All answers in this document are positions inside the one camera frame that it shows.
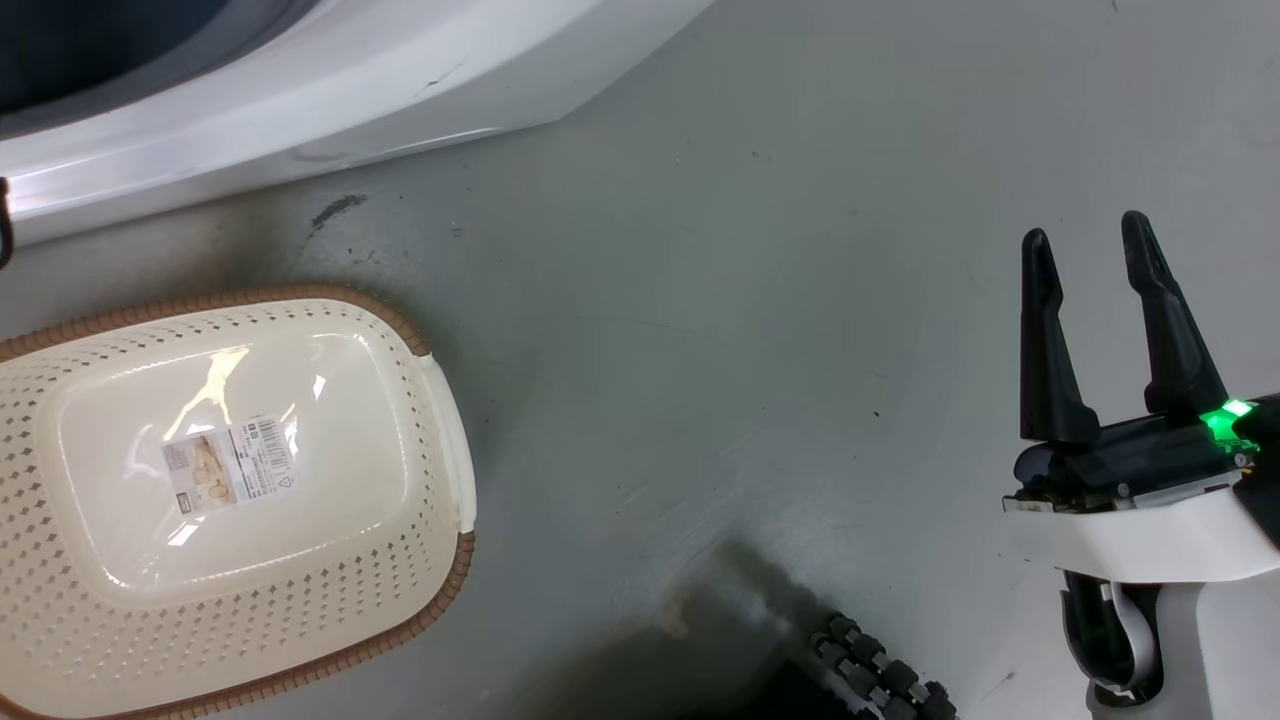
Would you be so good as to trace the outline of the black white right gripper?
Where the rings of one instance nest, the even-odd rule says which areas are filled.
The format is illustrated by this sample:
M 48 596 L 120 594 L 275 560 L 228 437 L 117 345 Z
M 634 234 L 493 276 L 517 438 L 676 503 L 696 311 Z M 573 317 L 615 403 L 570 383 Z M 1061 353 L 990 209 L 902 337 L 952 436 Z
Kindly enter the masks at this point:
M 1126 277 L 1143 311 L 1149 413 L 1106 427 L 1096 448 L 1037 445 L 1016 460 L 1002 510 L 1016 551 L 1117 583 L 1236 582 L 1277 569 L 1277 396 L 1229 400 L 1149 218 L 1121 219 Z M 1064 293 L 1047 234 L 1021 241 L 1020 433 L 1091 445 L 1062 331 Z

